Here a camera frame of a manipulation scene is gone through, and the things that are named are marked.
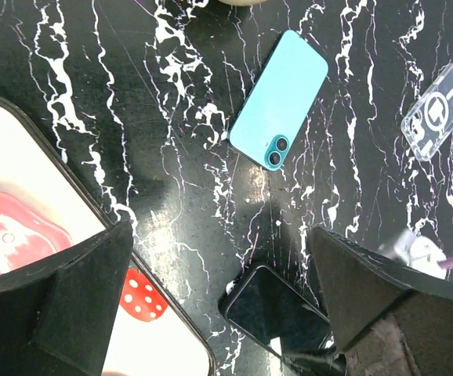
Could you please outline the clear transparent phone case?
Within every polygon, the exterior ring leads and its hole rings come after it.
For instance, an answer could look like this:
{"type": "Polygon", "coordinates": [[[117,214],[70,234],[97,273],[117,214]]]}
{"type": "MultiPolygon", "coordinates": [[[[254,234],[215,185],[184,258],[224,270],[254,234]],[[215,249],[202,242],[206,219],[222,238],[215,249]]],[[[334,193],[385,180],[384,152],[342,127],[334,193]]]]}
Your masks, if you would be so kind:
{"type": "Polygon", "coordinates": [[[453,133],[453,63],[410,107],[400,130],[418,161],[430,161],[453,133]]]}

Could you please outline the phone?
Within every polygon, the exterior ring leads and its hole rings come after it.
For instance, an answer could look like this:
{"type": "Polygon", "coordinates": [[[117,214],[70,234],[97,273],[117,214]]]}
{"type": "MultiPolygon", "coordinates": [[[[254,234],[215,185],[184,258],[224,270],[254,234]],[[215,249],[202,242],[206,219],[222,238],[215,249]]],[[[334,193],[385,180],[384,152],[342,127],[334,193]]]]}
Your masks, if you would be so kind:
{"type": "Polygon", "coordinates": [[[231,126],[232,147],[266,170],[278,170],[327,75],[324,57],[297,32],[284,32],[231,126]]]}

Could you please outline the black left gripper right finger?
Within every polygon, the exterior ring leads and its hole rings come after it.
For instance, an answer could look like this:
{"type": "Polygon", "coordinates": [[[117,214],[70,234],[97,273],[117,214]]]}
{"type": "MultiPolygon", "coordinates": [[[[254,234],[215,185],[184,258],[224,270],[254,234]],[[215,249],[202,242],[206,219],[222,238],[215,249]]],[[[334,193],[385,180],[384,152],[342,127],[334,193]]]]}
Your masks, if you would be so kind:
{"type": "Polygon", "coordinates": [[[351,375],[453,375],[453,283],[323,227],[310,250],[351,375]]]}

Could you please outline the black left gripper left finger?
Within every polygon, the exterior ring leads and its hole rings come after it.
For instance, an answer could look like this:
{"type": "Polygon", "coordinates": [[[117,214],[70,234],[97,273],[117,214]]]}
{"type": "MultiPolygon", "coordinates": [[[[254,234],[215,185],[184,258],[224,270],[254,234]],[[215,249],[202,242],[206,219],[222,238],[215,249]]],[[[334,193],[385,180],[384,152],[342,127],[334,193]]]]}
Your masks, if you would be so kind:
{"type": "Polygon", "coordinates": [[[132,253],[120,222],[0,275],[0,375],[99,375],[132,253]]]}

